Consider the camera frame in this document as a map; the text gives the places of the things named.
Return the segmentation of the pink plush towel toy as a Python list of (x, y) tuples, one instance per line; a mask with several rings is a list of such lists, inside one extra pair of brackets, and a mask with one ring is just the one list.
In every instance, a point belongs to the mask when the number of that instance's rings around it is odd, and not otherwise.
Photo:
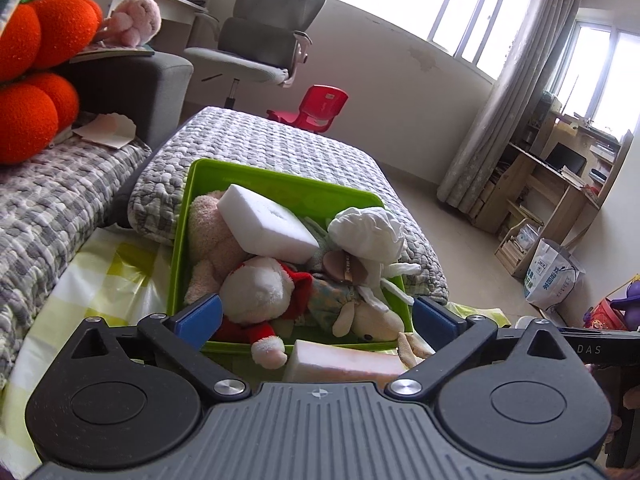
[(242, 249), (218, 208), (224, 191), (194, 198), (188, 214), (189, 257), (192, 275), (184, 304), (219, 292), (227, 276), (250, 255)]

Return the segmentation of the grey office chair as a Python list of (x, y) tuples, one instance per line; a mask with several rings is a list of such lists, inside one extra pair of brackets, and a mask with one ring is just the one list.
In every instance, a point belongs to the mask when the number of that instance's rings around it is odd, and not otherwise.
[(232, 15), (221, 25), (217, 47), (188, 47), (183, 55), (205, 70), (202, 81), (231, 78), (224, 101), (234, 107), (241, 82), (291, 87), (306, 63), (312, 40), (307, 29), (326, 0), (235, 0)]

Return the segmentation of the grey window curtain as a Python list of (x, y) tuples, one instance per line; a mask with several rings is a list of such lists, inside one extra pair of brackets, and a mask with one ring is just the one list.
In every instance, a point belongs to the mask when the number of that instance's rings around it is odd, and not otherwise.
[(440, 182), (440, 202), (470, 212), (527, 105), (541, 96), (581, 1), (530, 0), (506, 65)]

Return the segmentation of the dark grey sofa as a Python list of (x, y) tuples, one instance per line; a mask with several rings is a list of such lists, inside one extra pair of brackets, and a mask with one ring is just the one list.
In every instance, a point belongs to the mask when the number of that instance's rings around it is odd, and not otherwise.
[(194, 67), (181, 56), (119, 56), (65, 63), (55, 73), (76, 89), (80, 109), (131, 119), (137, 137), (158, 148), (177, 130)]

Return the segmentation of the white paper shopping bag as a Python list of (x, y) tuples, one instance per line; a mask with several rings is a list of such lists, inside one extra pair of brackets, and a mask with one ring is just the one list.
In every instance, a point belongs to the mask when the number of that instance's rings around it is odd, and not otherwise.
[(542, 238), (524, 276), (524, 298), (535, 308), (547, 310), (563, 302), (584, 274), (565, 247)]

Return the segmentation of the white red santa plush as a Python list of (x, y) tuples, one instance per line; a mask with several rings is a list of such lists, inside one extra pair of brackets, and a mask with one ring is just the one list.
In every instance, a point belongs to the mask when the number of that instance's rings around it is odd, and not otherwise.
[(244, 261), (218, 292), (222, 322), (213, 340), (248, 344), (253, 361), (266, 370), (285, 366), (285, 345), (272, 322), (293, 322), (304, 315), (313, 281), (310, 273), (270, 257)]

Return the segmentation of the red plastic child chair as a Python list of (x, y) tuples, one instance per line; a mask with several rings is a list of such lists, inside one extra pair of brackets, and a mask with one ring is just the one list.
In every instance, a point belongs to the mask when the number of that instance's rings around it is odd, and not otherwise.
[(267, 110), (267, 118), (312, 133), (325, 133), (347, 100), (348, 94), (340, 88), (314, 84), (306, 91), (297, 112)]

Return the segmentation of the white paper on sofa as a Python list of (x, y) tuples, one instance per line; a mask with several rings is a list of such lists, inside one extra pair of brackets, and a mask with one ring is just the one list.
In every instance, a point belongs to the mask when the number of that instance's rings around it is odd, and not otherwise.
[(137, 126), (124, 115), (99, 114), (87, 125), (73, 128), (82, 140), (119, 150), (134, 140)]

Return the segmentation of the grey quilted ottoman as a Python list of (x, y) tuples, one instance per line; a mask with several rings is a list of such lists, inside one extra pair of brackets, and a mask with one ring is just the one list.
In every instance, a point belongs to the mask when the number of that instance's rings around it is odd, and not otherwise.
[(142, 170), (128, 200), (128, 221), (140, 235), (174, 242), (186, 175), (201, 158), (292, 174), (370, 192), (404, 226), (402, 262), (421, 273), (405, 279), (410, 295), (440, 304), (449, 288), (436, 252), (376, 161), (359, 148), (255, 115), (205, 107), (177, 130)]

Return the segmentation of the brown round pad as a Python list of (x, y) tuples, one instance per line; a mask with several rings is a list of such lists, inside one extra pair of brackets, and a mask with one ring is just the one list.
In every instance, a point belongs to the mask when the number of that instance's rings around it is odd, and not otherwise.
[(322, 257), (322, 269), (332, 280), (341, 283), (362, 285), (368, 278), (363, 263), (343, 249), (326, 252)]

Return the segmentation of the white foam sponge block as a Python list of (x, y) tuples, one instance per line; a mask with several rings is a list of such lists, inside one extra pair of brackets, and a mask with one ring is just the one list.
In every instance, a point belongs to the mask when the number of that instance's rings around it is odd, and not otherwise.
[(244, 252), (303, 264), (319, 249), (311, 232), (288, 208), (241, 185), (232, 184), (218, 210)]

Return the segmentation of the white cloth ball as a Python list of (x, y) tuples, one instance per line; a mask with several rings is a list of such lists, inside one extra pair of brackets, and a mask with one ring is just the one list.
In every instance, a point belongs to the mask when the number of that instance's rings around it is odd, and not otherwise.
[(397, 261), (406, 242), (402, 224), (383, 207), (346, 208), (329, 223), (328, 233), (345, 252), (380, 263)]

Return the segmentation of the orange white sponge block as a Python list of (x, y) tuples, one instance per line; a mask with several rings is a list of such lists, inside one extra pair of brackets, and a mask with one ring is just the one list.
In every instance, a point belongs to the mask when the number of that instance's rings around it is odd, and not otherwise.
[(284, 369), (285, 382), (375, 382), (383, 388), (407, 369), (398, 356), (298, 340)]

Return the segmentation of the pink pig plush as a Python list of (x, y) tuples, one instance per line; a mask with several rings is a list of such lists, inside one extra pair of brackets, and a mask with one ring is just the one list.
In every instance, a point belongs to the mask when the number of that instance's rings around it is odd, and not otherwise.
[(153, 39), (160, 26), (162, 16), (155, 0), (122, 0), (102, 22), (93, 41), (136, 48)]

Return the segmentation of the purple toy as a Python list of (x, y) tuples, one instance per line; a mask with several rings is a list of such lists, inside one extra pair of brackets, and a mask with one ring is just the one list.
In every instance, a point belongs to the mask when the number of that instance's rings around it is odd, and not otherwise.
[(611, 307), (623, 315), (628, 330), (638, 332), (640, 325), (639, 278), (633, 278), (626, 289), (624, 298), (613, 299)]

